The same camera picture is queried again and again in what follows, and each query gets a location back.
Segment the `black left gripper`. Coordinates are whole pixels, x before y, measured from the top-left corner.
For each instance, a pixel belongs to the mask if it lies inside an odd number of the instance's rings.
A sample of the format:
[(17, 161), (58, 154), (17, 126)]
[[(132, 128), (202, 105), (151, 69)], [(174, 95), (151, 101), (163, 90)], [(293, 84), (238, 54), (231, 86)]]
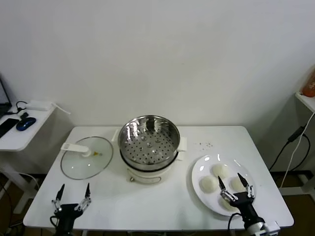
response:
[(85, 197), (79, 204), (60, 204), (65, 184), (63, 184), (60, 190), (57, 192), (55, 199), (51, 201), (54, 207), (54, 213), (58, 212), (59, 222), (74, 222), (77, 218), (79, 218), (88, 206), (91, 204), (91, 192), (90, 192), (90, 184), (88, 183)]

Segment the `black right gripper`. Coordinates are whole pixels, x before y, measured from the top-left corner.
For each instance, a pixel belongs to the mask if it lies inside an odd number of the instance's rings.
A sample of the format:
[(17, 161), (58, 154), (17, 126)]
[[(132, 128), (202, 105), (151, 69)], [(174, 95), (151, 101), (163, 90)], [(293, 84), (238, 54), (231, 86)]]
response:
[(245, 191), (235, 193), (234, 195), (227, 191), (222, 179), (218, 176), (220, 195), (225, 201), (230, 203), (232, 207), (236, 207), (243, 219), (245, 224), (255, 224), (258, 222), (258, 214), (256, 213), (252, 203), (255, 198), (254, 188), (249, 185), (247, 180), (240, 174), (237, 173), (239, 180), (245, 187)]

